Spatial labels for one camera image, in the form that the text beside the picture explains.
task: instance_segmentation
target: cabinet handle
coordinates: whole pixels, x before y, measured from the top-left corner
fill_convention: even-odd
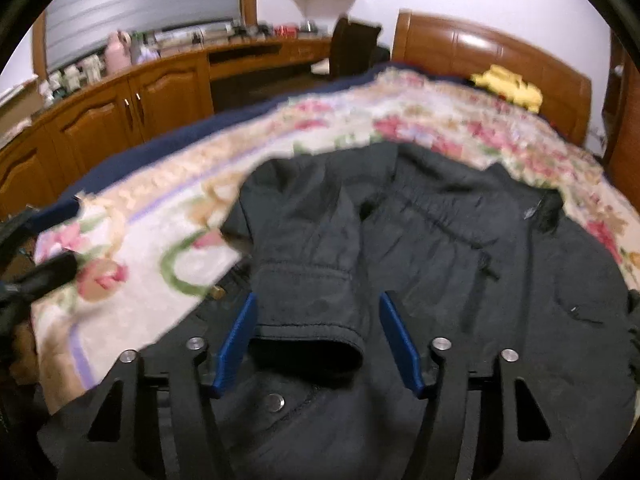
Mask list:
[[[145,125],[145,109],[142,107],[142,99],[140,98],[140,94],[136,92],[136,98],[138,99],[138,113],[140,114],[140,121],[142,125]]]
[[[133,115],[131,114],[131,105],[127,99],[124,99],[124,105],[127,112],[127,121],[129,121],[129,130],[133,130]]]

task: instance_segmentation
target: metal button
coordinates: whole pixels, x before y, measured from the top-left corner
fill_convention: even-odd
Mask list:
[[[222,298],[224,298],[226,296],[226,290],[224,288],[222,288],[219,285],[215,285],[210,291],[209,291],[209,295],[214,299],[214,300],[221,300]]]
[[[187,341],[189,350],[200,350],[204,346],[204,339],[201,337],[192,337]]]
[[[284,408],[284,397],[280,394],[267,395],[267,410],[271,413],[277,413]]]
[[[431,344],[436,350],[449,350],[449,348],[451,348],[451,341],[446,337],[437,337]]]
[[[505,348],[502,352],[500,352],[502,358],[508,363],[516,362],[520,356],[515,350],[511,350],[510,348]]]
[[[137,352],[135,350],[125,350],[120,354],[120,361],[123,363],[130,363],[135,361]]]

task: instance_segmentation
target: silver screw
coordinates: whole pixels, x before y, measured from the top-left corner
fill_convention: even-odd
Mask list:
[[[192,337],[187,341],[189,350],[200,350],[204,346],[204,339],[201,337]]]
[[[515,350],[511,350],[510,348],[505,348],[502,352],[500,352],[502,358],[508,363],[516,362],[520,356]]]
[[[135,350],[125,350],[120,354],[120,361],[123,363],[130,363],[136,360],[138,353]]]
[[[446,337],[437,337],[431,344],[436,350],[449,350],[451,348],[451,341],[449,341]]]
[[[280,394],[267,395],[267,410],[271,413],[277,413],[284,408],[284,397]]]

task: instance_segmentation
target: yellow plush toy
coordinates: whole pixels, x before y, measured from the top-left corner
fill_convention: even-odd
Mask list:
[[[520,74],[514,74],[503,66],[491,65],[484,74],[473,74],[471,81],[529,112],[537,114],[542,106],[540,89],[531,83],[525,83]]]

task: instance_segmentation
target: dark blue bed sheet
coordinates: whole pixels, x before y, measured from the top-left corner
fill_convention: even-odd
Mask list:
[[[373,67],[363,75],[338,79],[335,82],[313,88],[311,91],[285,94],[257,105],[241,108],[239,110],[222,112],[197,123],[193,123],[189,126],[184,126],[164,134],[150,140],[149,142],[140,144],[135,148],[131,148],[126,152],[110,156],[89,171],[89,173],[76,183],[69,186],[60,196],[60,200],[67,200],[80,191],[84,191],[85,193],[98,193],[143,166],[153,164],[157,160],[160,160],[167,155],[171,155],[173,152],[186,148],[190,144],[193,144],[204,137],[215,134],[220,130],[264,115],[273,110],[280,103],[286,102],[291,97],[303,95],[305,93],[329,94],[345,90],[353,86],[363,85],[373,81],[378,73],[384,72],[389,67],[414,70],[414,72],[419,72],[433,78],[429,73],[415,66],[400,62],[388,62]],[[465,86],[473,86],[473,83],[461,77],[448,76],[433,79],[451,81]]]

